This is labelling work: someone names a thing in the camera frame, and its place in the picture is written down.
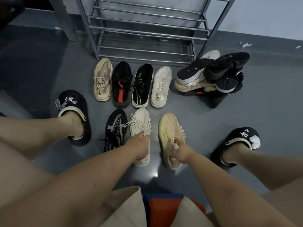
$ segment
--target person's left hand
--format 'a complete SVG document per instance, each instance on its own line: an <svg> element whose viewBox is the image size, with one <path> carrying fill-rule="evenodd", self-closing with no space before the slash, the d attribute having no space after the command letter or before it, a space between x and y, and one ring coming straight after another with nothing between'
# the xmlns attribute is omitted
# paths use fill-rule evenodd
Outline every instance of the person's left hand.
<svg viewBox="0 0 303 227"><path fill-rule="evenodd" d="M144 159L148 152L150 135L143 136L143 131L135 134L125 143L126 146L131 146L137 153L137 160Z"/></svg>

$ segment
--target gray baseboard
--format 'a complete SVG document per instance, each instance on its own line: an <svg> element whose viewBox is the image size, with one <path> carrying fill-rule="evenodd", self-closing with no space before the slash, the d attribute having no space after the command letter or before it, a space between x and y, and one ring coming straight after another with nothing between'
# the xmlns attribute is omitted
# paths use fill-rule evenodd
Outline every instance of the gray baseboard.
<svg viewBox="0 0 303 227"><path fill-rule="evenodd" d="M77 32L85 32L80 15L69 14ZM25 9L24 13L15 18L10 24L26 27L40 27L60 30L61 26L53 11ZM274 38L243 33L217 31L211 47L224 49L240 49L246 52L266 52L303 56L303 41L285 38Z"/></svg>

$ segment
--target metal rack shelf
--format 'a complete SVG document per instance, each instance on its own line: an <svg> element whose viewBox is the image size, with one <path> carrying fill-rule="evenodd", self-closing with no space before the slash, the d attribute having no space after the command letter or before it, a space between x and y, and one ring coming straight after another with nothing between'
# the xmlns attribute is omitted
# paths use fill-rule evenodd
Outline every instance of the metal rack shelf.
<svg viewBox="0 0 303 227"><path fill-rule="evenodd" d="M202 11L197 12L122 1L93 0L91 11L88 14L85 13L81 0L76 0L76 3L97 60L100 60L100 57L110 57L187 65L202 56L235 0L220 0L227 3L212 30L208 27L205 15L210 1L206 0ZM108 4L119 6L119 8L104 6ZM138 7L138 11L125 10L121 8L122 6ZM167 14L149 13L142 11L144 9L158 9L166 11ZM192 17L174 16L171 15L172 11L192 15ZM195 27L187 27L178 24L104 17L104 13L107 12L170 18L183 22L194 21L196 24ZM195 53L196 40L205 41L197 56Z"/></svg>

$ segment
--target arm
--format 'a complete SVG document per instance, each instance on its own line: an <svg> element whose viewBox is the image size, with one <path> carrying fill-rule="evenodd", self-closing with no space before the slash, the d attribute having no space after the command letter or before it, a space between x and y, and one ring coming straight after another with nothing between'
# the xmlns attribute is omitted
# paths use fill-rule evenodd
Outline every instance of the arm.
<svg viewBox="0 0 303 227"><path fill-rule="evenodd" d="M192 168L222 227L295 226L256 192L182 141L175 140L179 150L171 156Z"/></svg>
<svg viewBox="0 0 303 227"><path fill-rule="evenodd" d="M117 149L86 160L46 186L0 210L0 226L83 226L136 159L149 136L133 136Z"/></svg>

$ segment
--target hand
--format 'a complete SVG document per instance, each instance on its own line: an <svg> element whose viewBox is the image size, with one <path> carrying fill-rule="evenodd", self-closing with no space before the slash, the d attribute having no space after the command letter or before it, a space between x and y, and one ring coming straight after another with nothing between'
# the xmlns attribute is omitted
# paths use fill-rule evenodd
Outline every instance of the hand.
<svg viewBox="0 0 303 227"><path fill-rule="evenodd" d="M137 160L144 159L148 154L150 135L143 136L143 131L135 134L125 143L126 146L131 146L137 153Z"/></svg>
<svg viewBox="0 0 303 227"><path fill-rule="evenodd" d="M189 145L183 143L175 137L179 149L175 153L170 153L169 156L177 159L180 163L188 164L189 159L196 153Z"/></svg>

